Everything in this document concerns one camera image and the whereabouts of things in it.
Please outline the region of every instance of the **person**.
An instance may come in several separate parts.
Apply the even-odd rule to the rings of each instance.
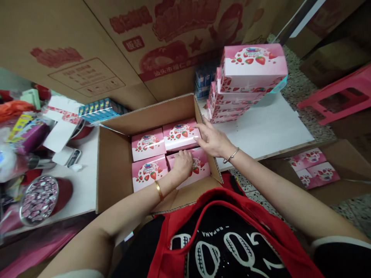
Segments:
[[[291,229],[262,206],[216,188],[190,206],[144,225],[111,277],[348,277],[364,276],[371,242],[352,224],[308,192],[238,150],[210,122],[195,126],[209,155],[230,159],[272,206],[313,240],[312,258]],[[193,159],[179,151],[164,177],[127,196],[78,233],[40,278],[106,277],[114,240],[129,234],[191,171]]]

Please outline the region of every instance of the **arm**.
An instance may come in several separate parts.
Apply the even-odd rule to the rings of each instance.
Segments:
[[[205,120],[198,124],[207,141],[197,139],[210,155],[228,159],[237,148],[227,136]],[[313,239],[326,236],[348,236],[370,243],[370,240],[342,216],[321,201],[267,169],[239,150],[230,163],[245,176],[268,202],[291,224]]]
[[[173,170],[158,180],[164,197],[189,177],[192,163],[191,153],[179,151]],[[78,233],[39,278],[82,269],[97,270],[107,275],[115,237],[123,229],[129,234],[159,203],[160,195],[155,183],[122,199]]]

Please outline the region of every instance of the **red apron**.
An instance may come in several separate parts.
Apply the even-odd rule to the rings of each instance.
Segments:
[[[222,195],[225,201],[208,201],[216,195]],[[306,254],[291,229],[278,217],[271,215],[264,207],[225,188],[215,188],[204,193],[196,204],[164,214],[161,235],[156,253],[150,266],[148,277],[184,277],[185,256],[188,254],[197,234],[205,211],[213,205],[228,207],[239,214],[247,223],[254,226],[259,233],[280,255],[285,267],[292,277],[313,278],[323,277],[322,273]],[[193,213],[203,207],[193,235],[188,244],[178,250],[170,250],[170,241],[177,231],[190,219]],[[262,225],[265,225],[275,235],[273,237]]]

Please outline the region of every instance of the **hand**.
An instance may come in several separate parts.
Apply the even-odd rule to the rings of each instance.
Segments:
[[[175,178],[179,178],[179,184],[181,184],[189,177],[192,166],[192,153],[188,151],[179,151],[179,153],[175,155],[174,167],[170,172],[175,173]]]
[[[209,155],[228,159],[235,153],[237,148],[229,141],[224,132],[213,127],[205,117],[204,122],[205,124],[196,124],[194,127],[200,130],[205,141],[198,137],[195,137],[194,140],[196,140],[200,147]]]

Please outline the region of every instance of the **gold bracelet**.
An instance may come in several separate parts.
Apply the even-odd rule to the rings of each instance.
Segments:
[[[155,180],[155,184],[156,184],[156,188],[157,188],[158,194],[160,195],[160,200],[163,201],[163,195],[162,195],[162,192],[161,192],[161,188],[158,185],[158,182],[156,180]]]

